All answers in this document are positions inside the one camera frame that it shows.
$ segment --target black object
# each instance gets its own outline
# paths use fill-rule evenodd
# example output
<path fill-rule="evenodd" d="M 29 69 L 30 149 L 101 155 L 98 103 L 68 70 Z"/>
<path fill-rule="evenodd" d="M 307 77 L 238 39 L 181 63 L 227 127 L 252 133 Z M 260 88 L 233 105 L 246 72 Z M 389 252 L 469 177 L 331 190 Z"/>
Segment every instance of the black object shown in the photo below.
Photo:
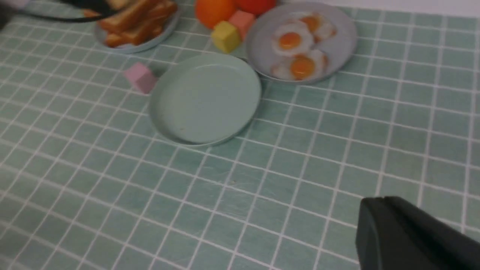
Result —
<path fill-rule="evenodd" d="M 480 270 L 480 244 L 400 197 L 364 198 L 356 239 L 362 270 Z"/>

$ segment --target orange ball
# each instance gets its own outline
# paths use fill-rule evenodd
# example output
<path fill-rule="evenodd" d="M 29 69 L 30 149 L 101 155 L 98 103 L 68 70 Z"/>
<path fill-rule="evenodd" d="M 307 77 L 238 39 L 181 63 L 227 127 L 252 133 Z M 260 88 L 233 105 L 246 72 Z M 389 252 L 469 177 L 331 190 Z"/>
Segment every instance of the orange ball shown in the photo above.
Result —
<path fill-rule="evenodd" d="M 235 11 L 234 0 L 197 0 L 195 4 L 195 16 L 210 29 L 221 21 L 228 21 Z"/>

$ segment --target fried egg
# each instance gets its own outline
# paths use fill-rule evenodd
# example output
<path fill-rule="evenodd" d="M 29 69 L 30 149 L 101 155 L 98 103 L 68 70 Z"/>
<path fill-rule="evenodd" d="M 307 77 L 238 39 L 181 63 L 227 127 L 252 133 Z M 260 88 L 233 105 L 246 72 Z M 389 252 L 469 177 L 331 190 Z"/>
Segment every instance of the fried egg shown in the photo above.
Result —
<path fill-rule="evenodd" d="M 282 80 L 310 80 L 323 75 L 328 58 L 321 50 L 314 49 L 294 58 L 285 58 L 272 67 L 273 76 Z"/>
<path fill-rule="evenodd" d="M 286 57 L 307 53 L 314 44 L 308 26 L 297 20 L 281 25 L 273 34 L 273 51 Z"/>
<path fill-rule="evenodd" d="M 327 18 L 318 13 L 305 13 L 298 19 L 308 26 L 308 30 L 315 37 L 315 42 L 328 39 L 336 34 L 335 26 Z"/>

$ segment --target pink cube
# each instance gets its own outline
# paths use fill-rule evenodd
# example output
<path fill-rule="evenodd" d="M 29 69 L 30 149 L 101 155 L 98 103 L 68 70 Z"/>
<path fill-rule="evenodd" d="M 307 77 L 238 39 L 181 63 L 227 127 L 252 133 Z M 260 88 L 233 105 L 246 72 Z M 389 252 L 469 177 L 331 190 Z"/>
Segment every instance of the pink cube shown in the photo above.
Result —
<path fill-rule="evenodd" d="M 142 63 L 136 63 L 123 74 L 135 88 L 144 94 L 150 93 L 156 84 L 155 76 Z"/>
<path fill-rule="evenodd" d="M 250 29 L 255 22 L 255 15 L 237 10 L 237 12 L 230 17 L 228 22 L 238 28 L 240 37 L 242 40 L 244 40 L 247 36 L 248 29 Z"/>

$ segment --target yellow block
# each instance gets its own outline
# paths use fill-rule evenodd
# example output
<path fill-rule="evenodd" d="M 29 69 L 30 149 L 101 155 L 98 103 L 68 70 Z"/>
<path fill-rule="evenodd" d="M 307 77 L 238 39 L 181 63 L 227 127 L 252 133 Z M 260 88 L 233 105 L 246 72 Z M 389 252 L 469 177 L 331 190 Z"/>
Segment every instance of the yellow block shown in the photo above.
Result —
<path fill-rule="evenodd" d="M 241 43 L 238 29 L 231 23 L 222 21 L 215 25 L 212 41 L 224 53 L 231 53 Z"/>

